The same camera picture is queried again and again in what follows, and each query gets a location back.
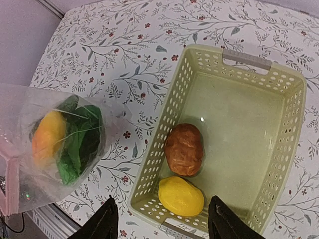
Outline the green white toy bok choy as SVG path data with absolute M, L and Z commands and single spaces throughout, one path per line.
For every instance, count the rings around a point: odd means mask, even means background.
M 57 168 L 64 185 L 77 182 L 103 149 L 104 125 L 99 107 L 79 106 L 79 97 L 71 95 L 57 107 L 66 120 L 64 140 Z

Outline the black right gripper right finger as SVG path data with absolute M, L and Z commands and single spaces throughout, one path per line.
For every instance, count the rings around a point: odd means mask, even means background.
M 209 203 L 210 239 L 264 239 L 247 226 L 217 195 Z

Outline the clear pink zip top bag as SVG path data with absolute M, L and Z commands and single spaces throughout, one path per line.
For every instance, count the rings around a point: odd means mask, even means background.
M 71 194 L 130 116 L 127 107 L 104 98 L 1 84 L 1 212 L 26 212 Z

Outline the orange yellow toy mango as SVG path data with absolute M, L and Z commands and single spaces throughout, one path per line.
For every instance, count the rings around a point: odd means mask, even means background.
M 46 168 L 54 162 L 66 134 L 66 121 L 59 111 L 50 111 L 41 120 L 32 139 L 33 162 Z

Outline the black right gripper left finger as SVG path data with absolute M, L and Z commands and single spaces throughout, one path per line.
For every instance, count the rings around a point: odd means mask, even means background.
M 117 239 L 118 222 L 118 207 L 110 195 L 98 211 L 67 239 Z

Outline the brown toy potato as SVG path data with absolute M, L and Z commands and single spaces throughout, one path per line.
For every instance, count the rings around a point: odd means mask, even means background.
M 177 125 L 165 142 L 164 152 L 172 172 L 184 177 L 195 176 L 204 156 L 200 131 L 192 124 Z

